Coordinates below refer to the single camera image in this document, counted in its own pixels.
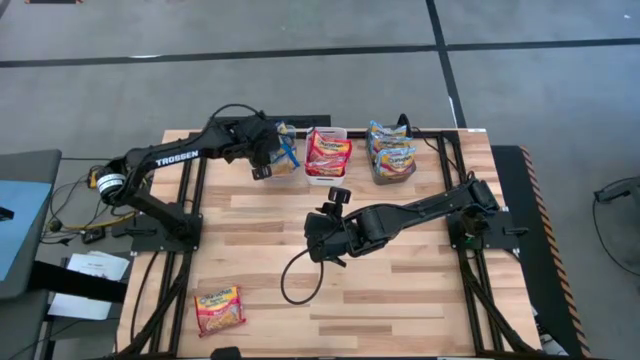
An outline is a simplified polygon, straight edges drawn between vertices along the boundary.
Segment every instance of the yellow black striped edge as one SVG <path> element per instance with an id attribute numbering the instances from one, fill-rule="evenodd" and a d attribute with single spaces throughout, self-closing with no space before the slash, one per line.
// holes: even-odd
<path id="1" fill-rule="evenodd" d="M 553 256 L 553 262 L 556 265 L 556 271 L 558 274 L 558 278 L 560 281 L 560 285 L 564 290 L 564 298 L 567 301 L 567 306 L 569 307 L 569 314 L 571 314 L 573 326 L 576 329 L 576 336 L 578 341 L 580 342 L 580 346 L 582 348 L 582 354 L 584 356 L 591 356 L 591 351 L 589 350 L 589 345 L 587 345 L 587 339 L 584 335 L 584 330 L 582 329 L 582 323 L 580 322 L 580 316 L 578 315 L 578 310 L 576 309 L 576 303 L 573 300 L 573 295 L 571 294 L 571 288 L 569 287 L 569 279 L 567 278 L 567 272 L 562 265 L 562 259 L 560 258 L 560 251 L 558 251 L 558 243 L 556 242 L 556 238 L 553 235 L 553 228 L 551 227 L 551 220 L 549 219 L 549 214 L 547 213 L 547 208 L 544 206 L 544 200 L 542 200 L 542 194 L 540 191 L 540 185 L 538 185 L 538 180 L 536 179 L 536 173 L 533 170 L 533 161 L 531 160 L 531 155 L 529 151 L 521 146 L 522 154 L 524 155 L 525 164 L 527 165 L 527 171 L 529 172 L 529 178 L 531 179 L 531 187 L 533 188 L 533 192 L 536 196 L 536 202 L 538 204 L 538 210 L 540 212 L 540 217 L 542 218 L 542 223 L 544 224 L 544 231 L 546 234 L 547 242 L 549 243 L 549 249 L 551 250 L 551 255 Z"/>

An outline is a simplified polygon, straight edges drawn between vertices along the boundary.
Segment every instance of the black floor stripe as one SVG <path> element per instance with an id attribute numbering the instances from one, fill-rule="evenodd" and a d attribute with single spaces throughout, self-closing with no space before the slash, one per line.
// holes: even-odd
<path id="1" fill-rule="evenodd" d="M 451 61 L 449 61 L 449 54 L 446 50 L 444 34 L 442 33 L 442 26 L 440 25 L 440 17 L 438 16 L 436 3 L 434 0 L 426 0 L 426 3 L 427 9 L 429 9 L 429 18 L 431 19 L 433 35 L 436 39 L 438 55 L 440 56 L 442 74 L 444 75 L 445 85 L 447 86 L 447 93 L 449 94 L 449 100 L 451 101 L 451 106 L 453 107 L 453 116 L 456 122 L 456 127 L 466 128 L 467 121 L 465 120 L 464 113 L 462 112 L 462 102 L 460 101 L 458 87 L 456 86 L 456 80 L 453 76 L 453 69 L 451 68 Z"/>
<path id="2" fill-rule="evenodd" d="M 555 49 L 598 46 L 640 45 L 640 38 L 599 39 L 599 40 L 560 40 L 560 41 L 523 41 L 484 44 L 450 44 L 447 51 L 479 51 L 479 50 L 522 50 L 522 49 Z"/>
<path id="3" fill-rule="evenodd" d="M 2 0 L 0 3 L 0 19 L 2 18 L 2 15 L 4 15 L 4 12 L 7 11 L 9 3 L 11 3 L 11 0 Z"/>
<path id="4" fill-rule="evenodd" d="M 401 54 L 435 51 L 435 45 L 389 45 L 361 47 L 330 47 L 294 50 L 236 51 L 178 55 L 120 56 L 81 59 L 8 60 L 0 61 L 0 68 L 53 67 L 77 65 L 147 64 L 160 62 L 268 59 L 328 55 Z"/>

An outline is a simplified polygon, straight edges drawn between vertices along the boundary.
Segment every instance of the wooden table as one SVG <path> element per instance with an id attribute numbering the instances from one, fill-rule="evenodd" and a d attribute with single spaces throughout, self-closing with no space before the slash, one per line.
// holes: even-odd
<path id="1" fill-rule="evenodd" d="M 185 138 L 187 130 L 166 131 L 163 142 Z M 486 180 L 504 205 L 489 139 L 485 132 L 460 130 L 467 170 Z M 352 191 L 348 213 L 379 202 L 404 204 L 444 191 L 438 154 L 422 140 L 418 171 L 405 183 L 376 186 L 366 163 L 363 140 L 354 141 L 347 178 Z M 197 166 L 191 174 L 195 183 Z M 182 165 L 159 169 L 152 194 L 175 201 Z M 328 188 L 306 183 L 302 170 L 286 179 L 254 181 L 249 163 L 209 160 L 201 212 L 204 230 L 189 279 L 179 356 L 208 356 L 213 349 L 238 346 L 243 356 L 433 356 L 474 353 L 458 260 L 449 247 L 444 219 L 403 231 L 383 250 L 358 259 L 345 257 L 346 269 L 328 263 L 317 297 L 303 306 L 285 302 L 280 275 L 306 247 L 308 212 L 327 200 Z M 520 265 L 502 250 L 485 251 L 495 302 L 520 336 L 540 348 Z M 164 266 L 152 267 L 135 323 L 136 333 L 155 309 Z M 151 254 L 133 263 L 118 328 L 120 348 L 129 343 L 131 316 Z M 316 286 L 319 265 L 301 258 L 286 287 L 294 299 Z M 192 296 L 239 285 L 247 323 L 206 338 L 198 337 Z M 486 314 L 478 303 L 486 348 L 491 348 Z M 173 309 L 165 318 L 161 350 L 169 343 Z"/>

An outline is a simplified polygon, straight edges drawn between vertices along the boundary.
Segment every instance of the wood plank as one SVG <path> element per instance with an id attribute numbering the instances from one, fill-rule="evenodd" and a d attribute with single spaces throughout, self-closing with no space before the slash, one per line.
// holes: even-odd
<path id="1" fill-rule="evenodd" d="M 167 131 L 163 141 L 185 138 L 188 132 Z M 504 205 L 487 134 L 459 134 L 467 170 L 486 180 Z M 414 141 L 418 171 L 407 182 L 388 186 L 372 183 L 364 143 L 354 144 L 342 185 L 352 191 L 346 212 L 379 202 L 403 204 L 444 190 L 437 153 L 421 140 Z M 191 190 L 197 162 L 194 165 Z M 213 349 L 226 346 L 239 346 L 244 356 L 255 357 L 473 354 L 457 255 L 449 247 L 444 219 L 406 229 L 384 249 L 365 257 L 345 257 L 346 268 L 326 264 L 316 298 L 305 306 L 292 306 L 282 298 L 280 276 L 287 262 L 305 249 L 306 215 L 326 201 L 328 189 L 308 186 L 302 171 L 289 178 L 254 181 L 247 161 L 209 160 L 207 166 L 201 208 L 205 224 L 189 278 L 178 356 L 208 357 Z M 158 169 L 152 194 L 174 201 L 181 171 L 180 164 Z M 504 251 L 487 250 L 485 255 L 496 305 L 522 338 L 539 348 L 520 265 Z M 133 262 L 118 328 L 120 348 L 129 343 L 133 305 L 150 258 L 141 254 Z M 155 309 L 164 258 L 160 254 L 151 268 L 136 331 Z M 285 282 L 289 296 L 309 296 L 318 274 L 319 264 L 308 258 L 297 261 Z M 192 297 L 231 285 L 241 286 L 247 323 L 199 338 Z M 167 314 L 161 350 L 169 343 L 173 310 Z M 488 347 L 486 319 L 481 323 Z"/>

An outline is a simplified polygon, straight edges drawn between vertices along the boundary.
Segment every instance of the white paper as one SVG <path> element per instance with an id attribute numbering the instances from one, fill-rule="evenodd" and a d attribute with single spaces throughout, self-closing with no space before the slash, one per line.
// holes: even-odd
<path id="1" fill-rule="evenodd" d="M 105 253 L 73 254 L 67 269 L 83 274 L 120 281 L 129 261 Z M 104 320 L 109 315 L 111 303 L 80 296 L 56 294 L 49 308 L 49 315 L 81 319 Z"/>

